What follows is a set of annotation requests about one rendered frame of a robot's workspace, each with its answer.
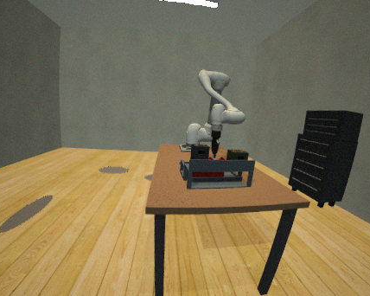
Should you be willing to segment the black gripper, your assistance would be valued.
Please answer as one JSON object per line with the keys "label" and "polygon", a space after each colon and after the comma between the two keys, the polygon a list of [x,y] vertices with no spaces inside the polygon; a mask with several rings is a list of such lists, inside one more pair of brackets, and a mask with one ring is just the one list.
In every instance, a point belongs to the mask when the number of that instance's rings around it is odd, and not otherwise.
{"label": "black gripper", "polygon": [[212,131],[211,133],[211,137],[213,138],[212,141],[212,159],[216,159],[216,153],[218,152],[218,148],[219,148],[219,144],[220,142],[219,141],[219,138],[220,138],[220,134],[221,132],[214,132]]}

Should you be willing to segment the grey metal shelf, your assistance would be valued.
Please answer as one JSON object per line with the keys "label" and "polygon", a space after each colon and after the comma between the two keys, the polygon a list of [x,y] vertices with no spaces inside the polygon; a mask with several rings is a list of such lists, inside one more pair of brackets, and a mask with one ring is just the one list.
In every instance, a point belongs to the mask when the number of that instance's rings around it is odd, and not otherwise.
{"label": "grey metal shelf", "polygon": [[[180,165],[180,172],[183,180],[187,181],[188,190],[243,188],[252,185],[255,160],[189,159],[189,162],[185,162],[181,159]],[[242,182],[242,171],[249,171],[246,184]],[[225,173],[224,177],[192,177],[193,172]]]}

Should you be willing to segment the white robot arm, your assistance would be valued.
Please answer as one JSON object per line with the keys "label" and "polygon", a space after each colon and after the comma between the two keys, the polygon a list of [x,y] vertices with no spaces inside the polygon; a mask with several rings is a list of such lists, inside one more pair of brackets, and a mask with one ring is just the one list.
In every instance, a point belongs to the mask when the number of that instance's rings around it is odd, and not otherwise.
{"label": "white robot arm", "polygon": [[212,142],[212,131],[221,132],[224,123],[241,124],[246,118],[242,112],[236,107],[232,107],[232,105],[221,96],[221,91],[223,91],[224,87],[228,86],[230,81],[226,74],[207,70],[201,70],[199,74],[201,85],[211,96],[211,103],[208,120],[204,128],[201,128],[199,124],[189,125],[186,144],[182,145],[182,147],[187,147],[186,150],[191,150],[192,144],[199,145],[201,141]]}

